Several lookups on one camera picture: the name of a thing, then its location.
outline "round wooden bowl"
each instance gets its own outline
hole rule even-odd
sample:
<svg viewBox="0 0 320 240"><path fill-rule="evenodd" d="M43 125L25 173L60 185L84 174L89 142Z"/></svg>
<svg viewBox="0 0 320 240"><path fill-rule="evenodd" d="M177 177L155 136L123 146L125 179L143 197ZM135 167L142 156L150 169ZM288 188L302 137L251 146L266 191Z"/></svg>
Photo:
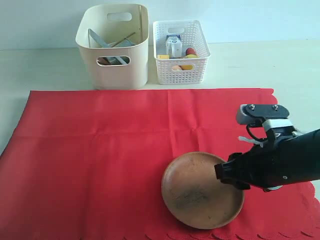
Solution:
<svg viewBox="0 0 320 240"><path fill-rule="evenodd" d="M206 152L189 152L166 168L162 198L169 211L184 224L215 229L230 223L244 203L244 191L216 178L214 165L224 161Z"/></svg>

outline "white plastic bin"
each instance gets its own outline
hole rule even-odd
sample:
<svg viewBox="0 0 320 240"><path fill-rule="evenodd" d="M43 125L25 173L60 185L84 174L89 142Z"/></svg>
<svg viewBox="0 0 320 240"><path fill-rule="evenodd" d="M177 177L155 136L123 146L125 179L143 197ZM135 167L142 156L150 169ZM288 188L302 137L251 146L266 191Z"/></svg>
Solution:
<svg viewBox="0 0 320 240"><path fill-rule="evenodd" d="M198 58L158 59L166 54L167 35L179 34L182 52L193 48ZM210 51L197 20L168 20L153 23L153 49L158 81L160 84L199 84L204 80ZM191 70L173 70L173 66L192 65Z"/></svg>
<svg viewBox="0 0 320 240"><path fill-rule="evenodd" d="M92 29L107 44L132 32L130 47L101 48L88 34ZM75 41L97 89L138 89L148 80L149 21L147 8L139 4L102 4L89 8ZM100 65L99 57L126 56L126 65Z"/></svg>

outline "white wall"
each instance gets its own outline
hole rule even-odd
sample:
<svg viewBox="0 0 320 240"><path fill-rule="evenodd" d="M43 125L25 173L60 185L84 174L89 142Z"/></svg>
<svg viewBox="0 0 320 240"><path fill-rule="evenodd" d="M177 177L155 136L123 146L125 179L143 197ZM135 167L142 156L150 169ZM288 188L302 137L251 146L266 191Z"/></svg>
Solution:
<svg viewBox="0 0 320 240"><path fill-rule="evenodd" d="M0 50L75 47L85 10L140 3L149 22L200 20L208 43L320 38L319 0L2 0Z"/></svg>

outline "table surface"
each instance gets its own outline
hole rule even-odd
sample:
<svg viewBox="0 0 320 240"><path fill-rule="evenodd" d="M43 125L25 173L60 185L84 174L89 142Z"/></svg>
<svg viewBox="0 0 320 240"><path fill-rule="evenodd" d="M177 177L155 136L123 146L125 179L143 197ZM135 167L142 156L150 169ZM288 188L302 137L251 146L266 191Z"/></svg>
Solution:
<svg viewBox="0 0 320 240"><path fill-rule="evenodd" d="M209 44L201 84L160 85L149 47L143 89L273 88L302 132L320 127L320 40ZM77 48L0 51L0 153L21 117L30 90L93 89ZM320 200L320 180L314 181Z"/></svg>

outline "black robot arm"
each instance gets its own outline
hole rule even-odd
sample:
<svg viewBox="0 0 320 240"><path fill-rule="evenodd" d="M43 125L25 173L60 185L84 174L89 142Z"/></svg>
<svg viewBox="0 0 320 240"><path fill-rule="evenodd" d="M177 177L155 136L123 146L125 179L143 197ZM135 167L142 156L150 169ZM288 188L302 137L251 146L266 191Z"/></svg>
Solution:
<svg viewBox="0 0 320 240"><path fill-rule="evenodd" d="M238 189L253 185L265 192L320 179L320 129L300 134L288 116L288 110L281 105L241 105L236 119L246 125L254 146L215 165L217 179ZM250 128L258 127L264 128L266 138L251 133Z"/></svg>

